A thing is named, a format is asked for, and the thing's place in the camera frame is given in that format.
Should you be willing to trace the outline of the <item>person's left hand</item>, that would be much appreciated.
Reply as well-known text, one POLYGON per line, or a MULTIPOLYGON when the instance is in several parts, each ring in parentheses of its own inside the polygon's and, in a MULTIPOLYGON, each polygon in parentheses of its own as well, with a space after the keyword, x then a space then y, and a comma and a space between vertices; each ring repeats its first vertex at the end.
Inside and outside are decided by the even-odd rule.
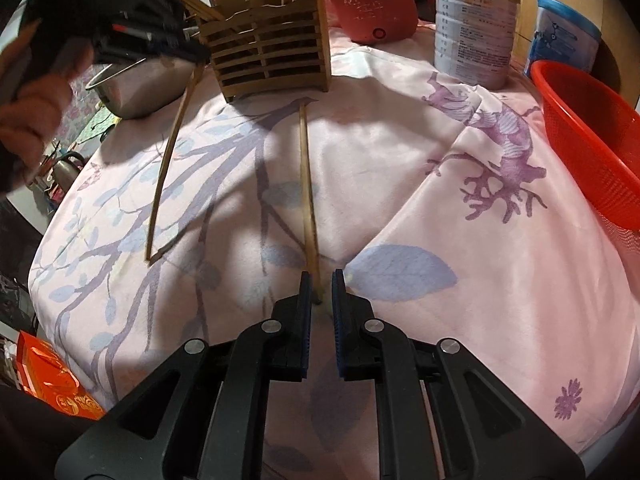
POLYGON ((85 46, 72 67, 24 84, 14 101, 1 107, 1 151, 17 158, 16 162, 1 162, 2 195, 32 180, 44 149, 52 141, 73 101, 72 82, 92 63, 92 47, 85 46))

